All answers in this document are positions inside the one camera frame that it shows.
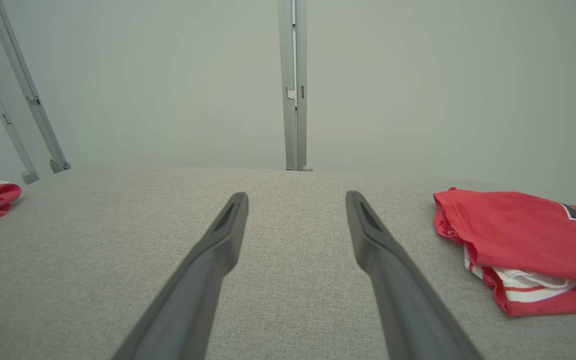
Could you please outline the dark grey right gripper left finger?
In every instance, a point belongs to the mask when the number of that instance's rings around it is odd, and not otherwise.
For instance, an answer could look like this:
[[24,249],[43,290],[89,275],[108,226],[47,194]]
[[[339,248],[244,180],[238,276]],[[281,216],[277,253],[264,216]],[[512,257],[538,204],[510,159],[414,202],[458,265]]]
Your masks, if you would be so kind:
[[224,278],[237,265],[249,197],[234,193],[122,342],[115,360],[203,360]]

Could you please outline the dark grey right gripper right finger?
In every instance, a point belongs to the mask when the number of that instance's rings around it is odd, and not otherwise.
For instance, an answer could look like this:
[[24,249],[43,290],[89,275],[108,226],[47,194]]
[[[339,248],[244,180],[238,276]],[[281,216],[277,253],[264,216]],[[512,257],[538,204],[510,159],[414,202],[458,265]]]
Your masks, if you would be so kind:
[[482,355],[363,194],[348,191],[355,259],[371,280],[391,360],[480,360]]

